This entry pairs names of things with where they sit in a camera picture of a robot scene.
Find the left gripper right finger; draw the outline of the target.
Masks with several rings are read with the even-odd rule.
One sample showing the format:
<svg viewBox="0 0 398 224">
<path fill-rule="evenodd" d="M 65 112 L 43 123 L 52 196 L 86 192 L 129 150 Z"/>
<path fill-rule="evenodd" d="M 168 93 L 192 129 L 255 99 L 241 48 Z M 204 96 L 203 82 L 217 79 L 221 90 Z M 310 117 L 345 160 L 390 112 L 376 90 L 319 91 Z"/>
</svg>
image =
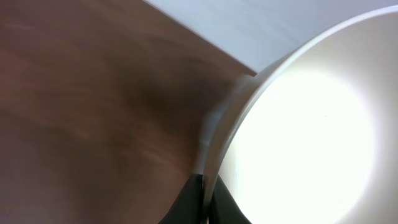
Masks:
<svg viewBox="0 0 398 224">
<path fill-rule="evenodd" d="M 208 212 L 209 224 L 251 224 L 239 209 L 220 176 L 213 190 L 210 209 Z"/>
</svg>

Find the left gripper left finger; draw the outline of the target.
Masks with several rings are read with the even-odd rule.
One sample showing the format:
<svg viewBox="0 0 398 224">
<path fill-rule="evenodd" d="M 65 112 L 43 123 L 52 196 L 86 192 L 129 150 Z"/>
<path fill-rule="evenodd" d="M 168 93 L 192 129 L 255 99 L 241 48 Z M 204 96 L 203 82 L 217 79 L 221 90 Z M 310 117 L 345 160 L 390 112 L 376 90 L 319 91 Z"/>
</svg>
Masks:
<svg viewBox="0 0 398 224">
<path fill-rule="evenodd" d="M 203 205 L 203 176 L 192 174 L 159 224 L 199 224 Z"/>
</svg>

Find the cream beige bowl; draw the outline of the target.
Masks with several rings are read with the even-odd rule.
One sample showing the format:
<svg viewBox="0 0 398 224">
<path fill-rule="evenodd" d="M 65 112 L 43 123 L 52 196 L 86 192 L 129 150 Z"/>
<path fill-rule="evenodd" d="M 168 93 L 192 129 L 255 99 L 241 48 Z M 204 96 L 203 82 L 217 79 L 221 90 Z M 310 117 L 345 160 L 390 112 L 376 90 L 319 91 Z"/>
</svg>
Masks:
<svg viewBox="0 0 398 224">
<path fill-rule="evenodd" d="M 251 223 L 397 224 L 397 7 L 344 21 L 210 113 L 199 172 Z"/>
</svg>

